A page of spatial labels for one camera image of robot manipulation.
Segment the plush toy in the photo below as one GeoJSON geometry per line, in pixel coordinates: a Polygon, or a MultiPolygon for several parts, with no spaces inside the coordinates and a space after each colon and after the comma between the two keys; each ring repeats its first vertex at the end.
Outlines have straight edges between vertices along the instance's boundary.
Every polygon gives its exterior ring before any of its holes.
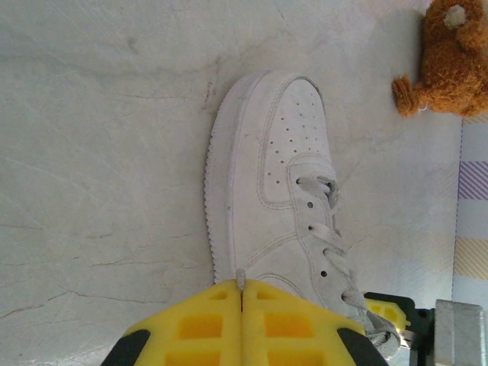
{"type": "Polygon", "coordinates": [[[417,84],[392,83],[405,117],[419,109],[472,117],[488,111],[488,21],[481,0],[434,0],[423,20],[417,84]]]}

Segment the white sneaker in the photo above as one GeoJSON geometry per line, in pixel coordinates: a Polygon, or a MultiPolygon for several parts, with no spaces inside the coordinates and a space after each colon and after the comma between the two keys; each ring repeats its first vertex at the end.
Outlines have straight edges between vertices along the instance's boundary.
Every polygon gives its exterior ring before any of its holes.
{"type": "Polygon", "coordinates": [[[322,96],[306,77],[263,72],[232,87],[213,127],[205,177],[215,281],[244,270],[355,319],[389,358],[399,336],[367,311],[335,231],[326,136],[322,96]]]}

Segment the shoe sole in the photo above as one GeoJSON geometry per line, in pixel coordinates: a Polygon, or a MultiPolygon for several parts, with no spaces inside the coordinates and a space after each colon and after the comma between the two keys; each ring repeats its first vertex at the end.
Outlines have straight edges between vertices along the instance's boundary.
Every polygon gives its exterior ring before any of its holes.
{"type": "Polygon", "coordinates": [[[205,215],[213,257],[215,283],[236,277],[230,263],[230,230],[228,210],[233,185],[233,148],[239,136],[241,116],[244,114],[254,87],[269,72],[260,72],[241,78],[227,93],[220,105],[210,135],[205,168],[205,215]]]}

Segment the white shoelace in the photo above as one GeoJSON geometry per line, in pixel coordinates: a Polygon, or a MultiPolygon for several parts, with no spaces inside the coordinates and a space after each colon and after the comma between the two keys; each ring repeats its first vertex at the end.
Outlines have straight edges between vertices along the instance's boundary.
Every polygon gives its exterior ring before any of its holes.
{"type": "MultiPolygon", "coordinates": [[[[332,226],[335,226],[334,216],[339,209],[339,193],[334,182],[324,178],[300,178],[297,183],[303,190],[320,200],[324,207],[330,209],[332,226]]],[[[356,288],[354,276],[347,266],[345,260],[347,252],[339,231],[335,227],[329,228],[322,223],[311,223],[309,231],[323,241],[323,255],[334,264],[350,284],[350,288],[342,293],[342,300],[358,309],[359,315],[353,316],[352,319],[363,326],[368,338],[386,359],[392,358],[400,347],[400,336],[392,323],[368,310],[364,296],[356,288]]]]}

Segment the marble surface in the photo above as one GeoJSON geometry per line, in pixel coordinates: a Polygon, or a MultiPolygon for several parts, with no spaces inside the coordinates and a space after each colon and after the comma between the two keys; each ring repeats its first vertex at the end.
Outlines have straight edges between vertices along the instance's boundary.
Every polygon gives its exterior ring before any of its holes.
{"type": "Polygon", "coordinates": [[[96,365],[212,284],[203,177],[242,75],[321,88],[362,290],[451,297],[461,120],[403,120],[428,1],[0,3],[0,364],[96,365]]]}

